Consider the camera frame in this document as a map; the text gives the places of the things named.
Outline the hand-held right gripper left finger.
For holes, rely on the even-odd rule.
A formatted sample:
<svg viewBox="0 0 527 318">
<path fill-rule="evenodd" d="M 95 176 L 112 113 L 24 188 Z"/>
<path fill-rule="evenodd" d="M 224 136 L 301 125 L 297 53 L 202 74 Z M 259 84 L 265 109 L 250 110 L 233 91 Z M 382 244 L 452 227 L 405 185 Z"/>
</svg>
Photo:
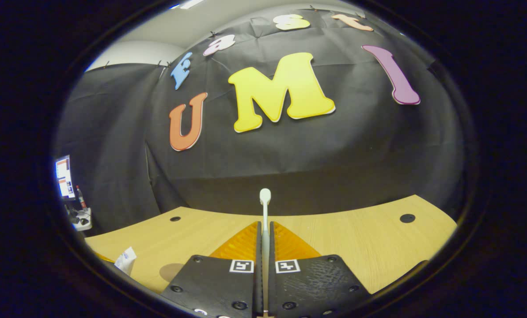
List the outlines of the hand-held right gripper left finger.
<svg viewBox="0 0 527 318">
<path fill-rule="evenodd" d="M 211 255 L 190 256 L 162 296 L 210 318 L 261 315 L 261 231 L 261 222 L 253 222 Z"/>
</svg>

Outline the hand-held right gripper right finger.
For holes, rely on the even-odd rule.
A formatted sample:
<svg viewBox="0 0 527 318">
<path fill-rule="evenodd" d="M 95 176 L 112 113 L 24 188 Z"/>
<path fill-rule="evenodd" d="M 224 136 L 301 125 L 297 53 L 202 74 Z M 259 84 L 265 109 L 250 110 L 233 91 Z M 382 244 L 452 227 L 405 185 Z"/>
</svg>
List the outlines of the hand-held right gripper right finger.
<svg viewBox="0 0 527 318">
<path fill-rule="evenodd" d="M 340 318 L 371 298 L 339 255 L 321 255 L 285 226 L 269 226 L 269 315 Z"/>
</svg>

